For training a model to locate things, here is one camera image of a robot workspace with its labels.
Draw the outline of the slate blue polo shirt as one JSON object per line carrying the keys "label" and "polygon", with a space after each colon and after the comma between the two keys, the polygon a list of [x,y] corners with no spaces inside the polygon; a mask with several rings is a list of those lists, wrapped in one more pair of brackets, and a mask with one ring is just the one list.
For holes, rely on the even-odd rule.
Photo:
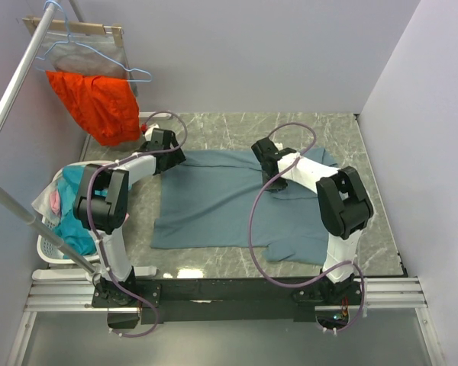
{"label": "slate blue polo shirt", "polygon": [[323,265],[328,232],[318,198],[303,186],[261,193],[260,164],[251,151],[188,151],[161,178],[154,249],[263,247],[268,262]]}

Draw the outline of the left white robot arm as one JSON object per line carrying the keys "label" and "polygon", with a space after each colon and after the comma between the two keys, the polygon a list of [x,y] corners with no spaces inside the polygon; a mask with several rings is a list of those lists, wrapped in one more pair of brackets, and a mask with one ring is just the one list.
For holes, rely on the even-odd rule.
{"label": "left white robot arm", "polygon": [[107,281],[117,280],[110,297],[119,306],[131,305],[137,287],[127,281],[134,271],[122,234],[127,218],[129,189],[148,176],[158,175],[185,161],[185,155],[171,130],[152,127],[146,141],[126,159],[106,165],[85,166],[73,215],[92,237],[100,258],[100,275]]}

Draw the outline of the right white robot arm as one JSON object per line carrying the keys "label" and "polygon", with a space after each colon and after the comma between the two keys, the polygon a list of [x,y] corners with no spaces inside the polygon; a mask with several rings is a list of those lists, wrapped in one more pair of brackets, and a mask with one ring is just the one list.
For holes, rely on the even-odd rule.
{"label": "right white robot arm", "polygon": [[[347,294],[345,281],[355,271],[356,249],[362,232],[373,217],[373,204],[358,171],[347,166],[341,169],[323,165],[304,157],[294,149],[277,149],[269,137],[256,141],[251,150],[260,163],[264,185],[250,210],[248,221],[248,249],[256,269],[270,283],[286,288],[300,288],[324,278],[320,295],[329,304],[339,303]],[[328,231],[327,254],[322,272],[317,277],[299,284],[286,284],[271,278],[256,259],[252,243],[252,224],[256,206],[264,191],[282,190],[290,180],[317,195],[321,221]]]}

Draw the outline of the orange shirt on hanger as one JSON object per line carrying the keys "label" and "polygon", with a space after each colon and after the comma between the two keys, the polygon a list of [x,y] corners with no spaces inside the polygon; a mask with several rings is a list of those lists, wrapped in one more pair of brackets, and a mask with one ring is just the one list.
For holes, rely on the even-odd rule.
{"label": "orange shirt on hanger", "polygon": [[126,80],[71,72],[46,75],[73,120],[100,145],[117,146],[140,137],[139,107]]}

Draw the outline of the pink garment in basket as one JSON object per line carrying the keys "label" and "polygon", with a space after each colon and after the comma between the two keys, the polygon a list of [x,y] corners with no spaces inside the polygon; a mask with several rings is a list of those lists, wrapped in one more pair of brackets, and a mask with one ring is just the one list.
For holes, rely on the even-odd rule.
{"label": "pink garment in basket", "polygon": [[55,190],[50,194],[50,209],[56,216],[62,216],[61,197],[58,190]]}

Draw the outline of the teal shirt in basket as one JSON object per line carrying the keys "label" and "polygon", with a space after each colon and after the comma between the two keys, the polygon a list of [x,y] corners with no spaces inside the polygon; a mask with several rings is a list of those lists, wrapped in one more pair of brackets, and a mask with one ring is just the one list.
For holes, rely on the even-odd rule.
{"label": "teal shirt in basket", "polygon": [[73,215],[73,204],[84,169],[84,165],[68,165],[61,171],[56,184],[60,199],[60,221],[54,232],[80,255],[94,255],[96,247],[89,231]]}

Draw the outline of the wooden bag top bar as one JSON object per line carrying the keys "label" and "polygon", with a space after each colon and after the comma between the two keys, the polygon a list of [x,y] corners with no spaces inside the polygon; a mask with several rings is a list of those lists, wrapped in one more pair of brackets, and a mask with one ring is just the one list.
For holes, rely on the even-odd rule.
{"label": "wooden bag top bar", "polygon": [[49,26],[49,30],[62,33],[66,33],[67,30],[70,30],[70,32],[73,34],[112,37],[114,39],[114,44],[117,47],[122,47],[124,45],[123,28],[120,24],[108,26],[103,24],[85,23],[78,21],[69,21],[66,23],[65,21],[53,19]]}

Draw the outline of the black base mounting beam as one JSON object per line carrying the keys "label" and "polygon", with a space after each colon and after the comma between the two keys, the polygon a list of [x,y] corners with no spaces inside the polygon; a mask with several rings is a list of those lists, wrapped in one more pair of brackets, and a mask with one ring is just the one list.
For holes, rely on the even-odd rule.
{"label": "black base mounting beam", "polygon": [[115,328],[134,328],[155,321],[222,321],[291,319],[329,323],[332,313],[357,306],[362,300],[360,283],[353,278],[333,284],[324,278],[301,288],[285,288],[263,278],[141,279],[132,292],[151,306],[103,284],[94,290],[92,308],[108,310]]}

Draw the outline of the silver clothes rack pole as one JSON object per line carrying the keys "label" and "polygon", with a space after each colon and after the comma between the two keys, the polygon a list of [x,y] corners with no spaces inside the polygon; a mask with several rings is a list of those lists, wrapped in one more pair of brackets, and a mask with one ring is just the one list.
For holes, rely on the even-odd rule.
{"label": "silver clothes rack pole", "polygon": [[[42,1],[0,1],[0,99],[31,39],[22,19],[38,16],[43,6]],[[0,133],[0,186],[25,207],[59,168],[79,158],[85,140],[53,93],[46,67],[34,62]],[[0,205],[0,277],[31,276],[42,263],[36,239]]]}

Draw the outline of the white table edge bracket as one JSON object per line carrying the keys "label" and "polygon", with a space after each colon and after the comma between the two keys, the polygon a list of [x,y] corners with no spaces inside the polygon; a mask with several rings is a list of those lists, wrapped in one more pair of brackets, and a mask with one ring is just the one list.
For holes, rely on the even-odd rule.
{"label": "white table edge bracket", "polygon": [[149,119],[150,117],[152,117],[154,119],[169,120],[172,117],[172,115],[171,115],[171,113],[167,113],[167,112],[164,112],[164,111],[159,111],[159,112],[140,112],[138,114],[138,117],[139,117],[140,120]]}

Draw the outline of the aluminium rail frame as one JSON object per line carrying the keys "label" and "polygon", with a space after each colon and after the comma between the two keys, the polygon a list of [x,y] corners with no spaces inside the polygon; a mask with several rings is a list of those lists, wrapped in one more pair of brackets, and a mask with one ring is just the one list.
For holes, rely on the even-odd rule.
{"label": "aluminium rail frame", "polygon": [[[427,301],[417,278],[385,277],[366,278],[360,283],[364,310],[413,309],[419,321],[427,353],[432,364],[444,363],[434,327],[429,324],[430,315]],[[27,344],[39,313],[94,313],[111,315],[108,310],[92,308],[95,287],[90,284],[79,269],[37,270],[27,296],[24,313],[15,337],[7,363],[20,365],[24,360]],[[348,306],[355,310],[357,306]]]}

